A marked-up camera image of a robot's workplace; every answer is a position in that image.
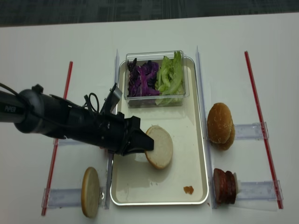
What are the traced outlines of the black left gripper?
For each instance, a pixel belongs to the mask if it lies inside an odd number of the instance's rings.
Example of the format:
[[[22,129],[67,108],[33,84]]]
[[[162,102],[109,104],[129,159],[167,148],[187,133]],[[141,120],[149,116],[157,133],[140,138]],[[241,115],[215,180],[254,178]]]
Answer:
[[[121,113],[103,118],[95,132],[96,146],[122,156],[153,151],[154,140],[140,130],[140,118],[132,116],[126,119]]]

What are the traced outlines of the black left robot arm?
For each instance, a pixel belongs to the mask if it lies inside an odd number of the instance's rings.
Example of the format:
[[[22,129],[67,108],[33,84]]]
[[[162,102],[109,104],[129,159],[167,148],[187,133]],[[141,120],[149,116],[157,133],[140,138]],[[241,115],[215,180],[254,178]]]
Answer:
[[[54,139],[72,139],[128,155],[154,149],[154,140],[140,129],[140,118],[125,118],[112,111],[122,92],[114,85],[102,108],[91,105],[90,96],[79,106],[54,95],[45,95],[39,84],[17,93],[4,84],[0,93],[0,120],[13,123],[22,133],[39,133]]]

